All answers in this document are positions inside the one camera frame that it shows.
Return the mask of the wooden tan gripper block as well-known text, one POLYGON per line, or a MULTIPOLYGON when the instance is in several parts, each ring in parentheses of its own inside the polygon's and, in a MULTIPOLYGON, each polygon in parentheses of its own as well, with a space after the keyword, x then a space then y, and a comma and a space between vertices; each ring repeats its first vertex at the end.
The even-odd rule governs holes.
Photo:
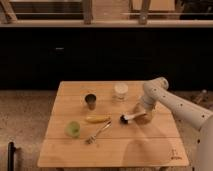
POLYGON ((142 113, 142 116, 138 116, 136 119, 135 119, 135 122, 137 124, 141 124, 141 125, 145 125, 145 124, 148 124, 152 121, 152 119, 154 118, 154 111, 145 111, 144 110, 144 107, 140 104, 140 103, 137 103, 135 105, 135 107, 133 108, 133 112, 134 113, 142 113))

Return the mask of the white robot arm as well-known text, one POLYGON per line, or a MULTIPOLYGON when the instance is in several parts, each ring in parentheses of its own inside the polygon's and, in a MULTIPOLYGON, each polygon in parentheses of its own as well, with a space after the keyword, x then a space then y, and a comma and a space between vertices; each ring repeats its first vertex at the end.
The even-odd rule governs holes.
POLYGON ((194 171, 213 171, 213 111, 201 107, 168 91, 165 77, 142 83, 140 106, 146 114, 151 113, 159 102, 174 115, 199 131, 194 171))

